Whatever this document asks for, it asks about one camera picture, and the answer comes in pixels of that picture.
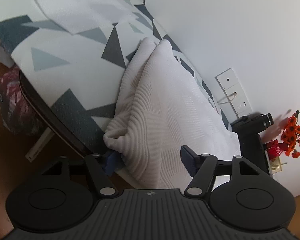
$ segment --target wooden floor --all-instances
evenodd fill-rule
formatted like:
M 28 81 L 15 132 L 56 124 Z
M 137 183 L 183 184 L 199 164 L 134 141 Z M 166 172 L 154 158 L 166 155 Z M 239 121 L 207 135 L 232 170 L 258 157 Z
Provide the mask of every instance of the wooden floor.
M 0 76 L 7 70 L 7 67 L 0 64 Z M 37 159 L 33 163 L 29 163 L 25 158 L 25 154 L 37 139 L 37 137 L 13 135 L 2 125 L 0 114 L 0 239 L 13 229 L 5 212 L 5 200 L 8 194 L 17 185 L 29 178 L 31 174 L 44 167 L 46 163 L 54 158 L 61 155 L 66 155 L 70 159 L 80 158 L 55 135 Z M 131 187 L 117 175 L 113 175 L 111 180 L 118 190 Z

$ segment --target plastic bag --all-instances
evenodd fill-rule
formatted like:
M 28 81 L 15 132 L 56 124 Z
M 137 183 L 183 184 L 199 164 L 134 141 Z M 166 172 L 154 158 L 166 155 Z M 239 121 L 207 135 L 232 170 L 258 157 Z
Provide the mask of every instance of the plastic bag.
M 44 125 L 28 104 L 19 86 L 19 67 L 14 67 L 0 78 L 0 110 L 3 125 L 14 134 L 37 135 Z

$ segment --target white object on bed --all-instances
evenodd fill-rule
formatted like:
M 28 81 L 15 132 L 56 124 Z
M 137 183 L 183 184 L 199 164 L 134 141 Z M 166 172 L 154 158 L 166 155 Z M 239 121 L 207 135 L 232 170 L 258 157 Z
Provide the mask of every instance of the white object on bed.
M 155 48 L 149 38 L 123 76 L 104 141 L 123 154 L 129 172 L 146 188 L 186 188 L 191 177 L 180 160 L 182 145 L 219 160 L 240 155 L 237 134 L 225 128 L 170 43 L 162 40 Z
M 117 0 L 36 0 L 43 13 L 71 34 L 136 19 Z

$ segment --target black camera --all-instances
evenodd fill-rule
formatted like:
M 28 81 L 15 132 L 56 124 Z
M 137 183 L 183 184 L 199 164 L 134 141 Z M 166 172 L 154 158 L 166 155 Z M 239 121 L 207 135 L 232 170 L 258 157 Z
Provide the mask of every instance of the black camera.
M 257 134 L 271 125 L 273 125 L 273 118 L 271 114 L 259 114 L 253 118 L 249 116 L 242 116 L 240 119 L 231 123 L 232 131 L 237 133 L 239 137 L 250 134 Z

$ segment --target silver screw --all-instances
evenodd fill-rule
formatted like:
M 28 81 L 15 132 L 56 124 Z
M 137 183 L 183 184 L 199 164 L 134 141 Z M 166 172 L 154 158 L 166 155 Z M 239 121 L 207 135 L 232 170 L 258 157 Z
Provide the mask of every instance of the silver screw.
M 200 189 L 198 187 L 190 187 L 190 188 L 187 189 L 187 192 L 190 195 L 197 196 L 197 195 L 202 194 L 202 189 Z
M 110 195 L 113 195 L 115 193 L 115 189 L 113 187 L 103 187 L 101 190 L 100 190 L 100 193 L 102 195 L 107 195 L 107 196 L 110 196 Z

